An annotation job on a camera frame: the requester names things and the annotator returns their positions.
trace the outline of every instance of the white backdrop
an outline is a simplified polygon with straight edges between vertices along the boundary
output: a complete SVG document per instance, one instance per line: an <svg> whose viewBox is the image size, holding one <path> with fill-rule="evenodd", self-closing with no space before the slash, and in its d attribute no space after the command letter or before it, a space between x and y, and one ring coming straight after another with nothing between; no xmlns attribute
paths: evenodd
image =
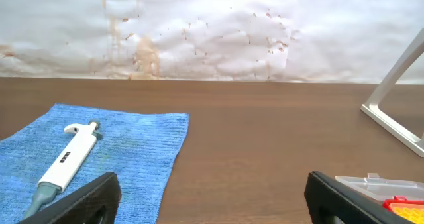
<svg viewBox="0 0 424 224"><path fill-rule="evenodd" d="M0 0L0 76L378 83L424 0ZM424 58L402 77L424 83Z"/></svg>

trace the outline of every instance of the blue towel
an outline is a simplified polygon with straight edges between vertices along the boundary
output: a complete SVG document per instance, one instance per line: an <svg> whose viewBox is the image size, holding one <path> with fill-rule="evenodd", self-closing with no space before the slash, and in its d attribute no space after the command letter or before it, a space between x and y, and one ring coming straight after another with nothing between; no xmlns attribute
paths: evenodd
<svg viewBox="0 0 424 224"><path fill-rule="evenodd" d="M64 133L64 127L91 119L100 121L104 138L54 202L113 171L122 191L115 223L156 222L166 182L187 135L189 115L141 115L56 104L0 142L0 223L21 220L37 181L74 136Z"/></svg>

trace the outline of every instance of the wooden table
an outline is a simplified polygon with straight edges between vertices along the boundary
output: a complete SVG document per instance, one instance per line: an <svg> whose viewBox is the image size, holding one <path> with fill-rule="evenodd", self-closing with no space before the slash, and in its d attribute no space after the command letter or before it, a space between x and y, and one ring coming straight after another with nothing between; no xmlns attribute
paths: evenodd
<svg viewBox="0 0 424 224"><path fill-rule="evenodd" d="M423 162L360 111L374 85L0 78L0 139L55 103L190 113L158 223L310 223L312 170L424 182ZM383 106L421 136L420 85Z"/></svg>

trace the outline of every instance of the white frame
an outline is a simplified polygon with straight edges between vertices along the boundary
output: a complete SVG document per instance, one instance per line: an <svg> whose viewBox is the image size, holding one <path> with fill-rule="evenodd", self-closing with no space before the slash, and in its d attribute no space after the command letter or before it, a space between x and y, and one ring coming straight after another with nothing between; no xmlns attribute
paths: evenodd
<svg viewBox="0 0 424 224"><path fill-rule="evenodd" d="M391 134L398 138L404 145L420 155L420 157L424 157L424 134L421 138L417 137L411 131L381 111L378 105L391 88L393 88L400 76L402 76L422 53L424 53L424 29L421 29L412 43L395 63L395 66L383 79L382 83L374 90L370 98L368 98L368 101L360 108L365 114L373 118L373 120L383 126L387 131L391 132Z"/></svg>

